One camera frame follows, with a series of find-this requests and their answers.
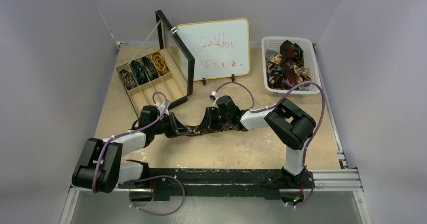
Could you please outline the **brown floral black tie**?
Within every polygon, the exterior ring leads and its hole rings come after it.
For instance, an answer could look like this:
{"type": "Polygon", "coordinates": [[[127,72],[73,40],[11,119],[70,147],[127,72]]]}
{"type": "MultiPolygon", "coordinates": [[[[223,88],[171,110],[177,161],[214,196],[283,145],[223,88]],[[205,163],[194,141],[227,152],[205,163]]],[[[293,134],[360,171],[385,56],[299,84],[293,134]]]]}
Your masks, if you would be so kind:
{"type": "Polygon", "coordinates": [[[197,137],[197,136],[203,136],[207,134],[226,132],[226,131],[235,131],[235,128],[229,124],[217,124],[213,126],[179,125],[178,130],[168,130],[165,133],[165,136],[167,138],[175,138],[178,136],[197,137]]]}

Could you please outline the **white plastic basket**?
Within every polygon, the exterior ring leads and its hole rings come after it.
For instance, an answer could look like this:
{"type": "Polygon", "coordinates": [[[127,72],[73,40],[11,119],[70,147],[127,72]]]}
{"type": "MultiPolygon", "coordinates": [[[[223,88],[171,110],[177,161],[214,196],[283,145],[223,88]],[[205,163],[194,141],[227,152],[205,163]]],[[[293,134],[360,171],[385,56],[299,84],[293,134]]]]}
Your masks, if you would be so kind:
{"type": "Polygon", "coordinates": [[[291,97],[306,97],[320,90],[312,81],[321,84],[317,58],[312,42],[305,38],[269,36],[261,42],[264,85],[271,96],[284,95],[298,83],[291,97]]]}

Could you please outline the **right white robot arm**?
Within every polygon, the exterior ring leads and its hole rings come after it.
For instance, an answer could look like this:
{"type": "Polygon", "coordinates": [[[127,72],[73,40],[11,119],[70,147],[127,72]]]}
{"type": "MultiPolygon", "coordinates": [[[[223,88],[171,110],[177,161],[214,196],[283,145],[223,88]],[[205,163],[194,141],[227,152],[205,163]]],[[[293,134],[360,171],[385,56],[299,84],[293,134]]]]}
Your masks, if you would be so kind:
{"type": "Polygon", "coordinates": [[[295,187],[303,179],[304,151],[315,127],[315,120],[288,99],[282,99],[271,108],[252,111],[240,109],[230,96],[221,96],[212,107],[206,108],[205,116],[195,132],[210,134],[270,128],[287,148],[283,182],[295,187]]]}

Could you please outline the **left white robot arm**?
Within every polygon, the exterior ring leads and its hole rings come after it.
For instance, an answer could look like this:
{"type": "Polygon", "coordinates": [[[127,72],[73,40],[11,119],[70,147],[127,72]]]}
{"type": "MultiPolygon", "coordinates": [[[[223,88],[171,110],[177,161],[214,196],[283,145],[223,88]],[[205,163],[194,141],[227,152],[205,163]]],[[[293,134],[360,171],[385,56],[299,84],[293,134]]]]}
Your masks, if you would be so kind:
{"type": "Polygon", "coordinates": [[[135,160],[122,163],[121,158],[149,146],[156,135],[174,138],[189,132],[164,104],[144,106],[138,128],[106,139],[87,139],[72,174],[72,185],[94,193],[110,193],[129,181],[137,188],[145,188],[152,179],[148,164],[135,160]]]}

